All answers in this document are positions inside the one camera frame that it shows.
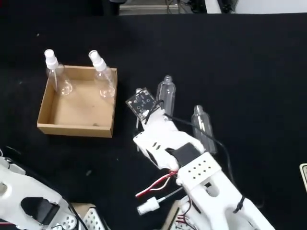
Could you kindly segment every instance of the bottle cap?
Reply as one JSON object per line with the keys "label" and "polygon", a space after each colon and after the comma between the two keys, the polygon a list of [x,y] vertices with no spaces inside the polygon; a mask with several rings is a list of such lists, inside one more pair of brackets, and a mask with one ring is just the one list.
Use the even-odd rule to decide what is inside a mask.
{"label": "bottle cap", "polygon": [[93,66],[97,71],[103,71],[106,69],[105,61],[100,57],[97,50],[92,50],[88,56],[92,60]]}
{"label": "bottle cap", "polygon": [[198,105],[196,105],[195,107],[194,107],[194,112],[195,113],[203,113],[203,109],[202,109],[202,106],[200,105],[200,104],[198,104]]}
{"label": "bottle cap", "polygon": [[48,69],[56,69],[59,66],[58,60],[52,49],[45,50],[46,65]]}
{"label": "bottle cap", "polygon": [[170,83],[170,82],[173,81],[173,78],[172,78],[172,76],[166,75],[166,76],[164,77],[164,81]]}

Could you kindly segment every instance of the cardboard box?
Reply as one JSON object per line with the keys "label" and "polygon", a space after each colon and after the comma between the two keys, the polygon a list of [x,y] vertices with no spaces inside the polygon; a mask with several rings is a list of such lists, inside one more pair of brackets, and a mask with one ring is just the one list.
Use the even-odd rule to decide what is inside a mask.
{"label": "cardboard box", "polygon": [[113,134],[117,93],[117,70],[114,72],[115,96],[102,99],[94,82],[93,67],[65,66],[73,91],[58,95],[48,80],[40,107],[37,127],[45,134],[104,137]]}

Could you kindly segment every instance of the red wire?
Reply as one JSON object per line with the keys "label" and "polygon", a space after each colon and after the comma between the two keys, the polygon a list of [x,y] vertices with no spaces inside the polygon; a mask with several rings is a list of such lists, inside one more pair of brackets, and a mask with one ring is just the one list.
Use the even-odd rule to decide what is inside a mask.
{"label": "red wire", "polygon": [[151,186],[149,186],[148,188],[146,188],[143,192],[139,193],[136,195],[136,197],[140,197],[146,193],[148,193],[150,191],[150,189],[152,189],[154,186],[156,186],[157,184],[161,183],[162,181],[166,180],[167,178],[171,177],[172,175],[175,175],[177,173],[177,171],[171,171],[170,174],[168,174],[167,176],[163,176],[161,177],[159,180],[157,180],[155,183],[153,183]]}

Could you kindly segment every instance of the black cable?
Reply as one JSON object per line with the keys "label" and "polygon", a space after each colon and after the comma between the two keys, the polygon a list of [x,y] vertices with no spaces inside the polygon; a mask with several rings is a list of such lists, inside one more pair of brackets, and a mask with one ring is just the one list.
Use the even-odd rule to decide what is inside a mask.
{"label": "black cable", "polygon": [[169,3],[168,3],[168,0],[165,0],[165,5],[167,6],[167,13],[170,13],[172,14],[169,6],[173,3],[174,0],[171,0]]}
{"label": "black cable", "polygon": [[72,204],[70,202],[68,202],[66,200],[66,202],[68,203],[69,208],[71,209],[71,211],[75,214],[76,218],[80,221],[80,223],[83,225],[85,230],[88,230],[86,224],[83,222],[83,220],[81,219],[81,217],[79,216],[79,214],[77,213],[77,211],[75,210],[75,208],[72,206]]}
{"label": "black cable", "polygon": [[182,6],[182,1],[179,1],[178,6],[181,7],[185,13],[188,13],[188,11]]}
{"label": "black cable", "polygon": [[187,220],[186,220],[186,214],[190,211],[191,207],[192,207],[192,199],[189,197],[188,195],[188,198],[189,198],[189,207],[188,209],[185,211],[185,213],[182,215],[183,216],[183,221],[185,222],[186,225],[188,225],[190,228],[192,228],[193,230],[196,230],[193,226],[191,226]]}
{"label": "black cable", "polygon": [[219,146],[221,146],[223,151],[224,151],[224,153],[225,153],[225,155],[226,155],[226,158],[227,158],[227,168],[228,168],[228,174],[229,174],[230,180],[234,184],[234,186],[237,187],[237,185],[235,183],[235,179],[234,179],[233,173],[232,173],[232,166],[231,166],[231,162],[230,162],[230,155],[229,155],[229,152],[228,152],[227,148],[225,147],[225,145],[222,142],[218,141],[214,137],[211,137],[205,131],[203,131],[201,128],[197,127],[196,125],[192,124],[191,122],[188,122],[188,121],[185,121],[185,120],[182,120],[180,118],[176,118],[176,117],[173,117],[173,116],[170,116],[170,115],[167,115],[167,114],[164,114],[164,115],[167,116],[168,118],[174,120],[174,121],[178,121],[178,122],[181,122],[181,123],[183,123],[185,125],[192,126],[193,128],[198,129],[207,138],[213,140],[215,143],[217,143]]}
{"label": "black cable", "polygon": [[54,228],[57,228],[57,227],[61,227],[62,230],[64,229],[62,225],[56,225],[56,226],[52,227],[51,229],[54,229]]}
{"label": "black cable", "polygon": [[164,105],[164,101],[163,101],[162,99],[156,101],[156,102],[153,104],[153,106],[151,107],[151,109],[149,110],[149,112],[148,112],[148,114],[147,114],[147,116],[146,116],[146,118],[145,118],[145,124],[147,124],[150,115],[154,112],[154,109],[155,109],[155,108],[158,106],[158,104],[160,104],[160,103],[163,103],[163,105]]}

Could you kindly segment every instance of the empty plastic bottle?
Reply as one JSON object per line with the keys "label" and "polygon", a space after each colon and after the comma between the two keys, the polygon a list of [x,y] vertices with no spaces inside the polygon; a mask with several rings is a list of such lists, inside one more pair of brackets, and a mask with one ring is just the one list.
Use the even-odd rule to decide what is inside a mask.
{"label": "empty plastic bottle", "polygon": [[112,98],[115,95],[113,72],[100,57],[97,50],[92,50],[88,56],[95,67],[95,82],[100,89],[100,96]]}
{"label": "empty plastic bottle", "polygon": [[59,95],[68,95],[72,91],[71,81],[65,74],[65,68],[62,64],[58,63],[56,56],[52,49],[45,51],[47,76],[51,81],[54,90]]}
{"label": "empty plastic bottle", "polygon": [[171,76],[167,75],[164,80],[159,83],[157,90],[157,100],[164,101],[165,113],[172,116],[175,104],[176,86]]}
{"label": "empty plastic bottle", "polygon": [[[197,105],[194,107],[194,114],[192,116],[191,122],[196,127],[205,131],[207,135],[213,137],[209,115],[203,111],[201,105]],[[193,128],[193,134],[194,137],[203,144],[206,151],[208,151],[212,155],[216,154],[216,146],[213,140],[206,137],[202,132],[200,132],[196,128]]]}

